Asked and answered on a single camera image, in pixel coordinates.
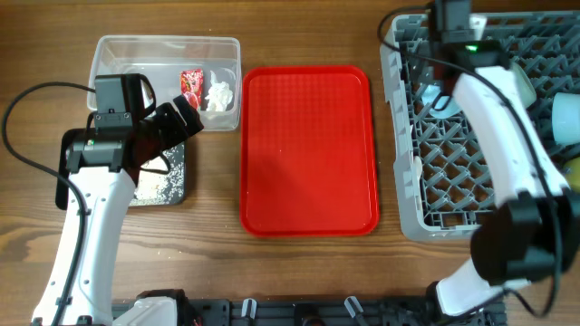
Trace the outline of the white napkin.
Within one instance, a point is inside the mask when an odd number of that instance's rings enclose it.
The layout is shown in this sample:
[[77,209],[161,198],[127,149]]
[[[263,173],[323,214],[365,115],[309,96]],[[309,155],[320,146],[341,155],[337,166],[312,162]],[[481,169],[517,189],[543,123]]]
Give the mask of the white napkin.
[[216,74],[211,71],[210,87],[208,89],[208,95],[205,98],[207,101],[206,110],[224,112],[232,102],[233,97],[234,92],[231,91],[229,84],[226,81],[219,81]]

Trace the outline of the red snack wrapper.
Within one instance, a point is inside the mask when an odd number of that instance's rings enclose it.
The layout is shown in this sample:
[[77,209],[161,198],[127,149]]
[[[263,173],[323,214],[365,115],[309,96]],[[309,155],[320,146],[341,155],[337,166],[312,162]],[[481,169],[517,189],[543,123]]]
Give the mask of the red snack wrapper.
[[202,69],[183,71],[179,76],[180,89],[189,105],[198,110],[202,104],[204,72]]

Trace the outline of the light blue plate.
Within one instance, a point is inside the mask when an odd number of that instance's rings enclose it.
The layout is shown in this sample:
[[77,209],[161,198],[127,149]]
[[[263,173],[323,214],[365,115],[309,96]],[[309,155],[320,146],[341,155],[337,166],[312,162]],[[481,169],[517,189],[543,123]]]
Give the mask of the light blue plate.
[[436,119],[447,119],[460,113],[459,105],[448,95],[444,95],[437,85],[427,85],[420,96],[423,105],[430,108],[429,114]]

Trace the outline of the green bowl with rice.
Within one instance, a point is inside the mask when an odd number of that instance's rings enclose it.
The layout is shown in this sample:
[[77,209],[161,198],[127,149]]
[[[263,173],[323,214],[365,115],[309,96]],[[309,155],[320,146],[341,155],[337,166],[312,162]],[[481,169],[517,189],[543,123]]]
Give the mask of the green bowl with rice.
[[528,109],[537,101],[537,92],[530,79],[524,72],[523,68],[519,64],[512,62],[510,70],[516,77],[517,91],[519,99],[522,102],[522,106],[525,109]]

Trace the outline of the light blue bowl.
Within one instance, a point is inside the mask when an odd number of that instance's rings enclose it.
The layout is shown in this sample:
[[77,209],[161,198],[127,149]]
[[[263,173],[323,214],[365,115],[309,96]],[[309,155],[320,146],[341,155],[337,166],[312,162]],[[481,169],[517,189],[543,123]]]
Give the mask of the light blue bowl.
[[555,142],[568,146],[579,142],[580,100],[578,94],[559,92],[552,106],[552,131]]

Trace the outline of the yellow plastic cup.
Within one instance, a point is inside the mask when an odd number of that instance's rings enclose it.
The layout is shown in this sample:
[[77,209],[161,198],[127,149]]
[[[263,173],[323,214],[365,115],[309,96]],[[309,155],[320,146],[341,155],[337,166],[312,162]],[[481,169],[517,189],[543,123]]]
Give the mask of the yellow plastic cup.
[[576,192],[580,192],[580,158],[573,158],[564,164],[564,176],[568,185]]

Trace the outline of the white plastic fork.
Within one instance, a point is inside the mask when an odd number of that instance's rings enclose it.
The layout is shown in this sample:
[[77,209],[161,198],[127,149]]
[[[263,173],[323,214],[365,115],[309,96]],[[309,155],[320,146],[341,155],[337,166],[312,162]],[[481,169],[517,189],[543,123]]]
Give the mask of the white plastic fork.
[[423,163],[422,163],[421,157],[419,157],[419,156],[413,157],[412,167],[413,167],[413,171],[415,173],[417,183],[420,184],[421,177],[423,174]]

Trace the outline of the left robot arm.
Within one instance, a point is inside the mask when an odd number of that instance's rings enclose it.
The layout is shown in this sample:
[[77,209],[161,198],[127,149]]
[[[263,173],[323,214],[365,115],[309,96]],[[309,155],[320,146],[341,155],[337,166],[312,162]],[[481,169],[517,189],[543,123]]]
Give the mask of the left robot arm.
[[121,227],[144,164],[202,131],[182,94],[145,102],[151,87],[138,73],[99,75],[96,109],[63,146],[66,217],[53,269],[33,325],[110,325]]

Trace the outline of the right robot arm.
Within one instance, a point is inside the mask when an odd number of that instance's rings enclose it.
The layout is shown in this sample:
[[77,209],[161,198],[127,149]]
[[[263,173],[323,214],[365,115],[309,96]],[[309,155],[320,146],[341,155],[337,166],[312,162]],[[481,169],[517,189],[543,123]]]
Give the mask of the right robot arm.
[[579,249],[579,195],[546,154],[518,95],[508,54],[479,40],[468,1],[430,5],[436,78],[475,132],[494,188],[495,211],[470,240],[470,258],[439,281],[444,321],[462,319],[531,283],[551,278],[539,317],[549,314],[561,276]]

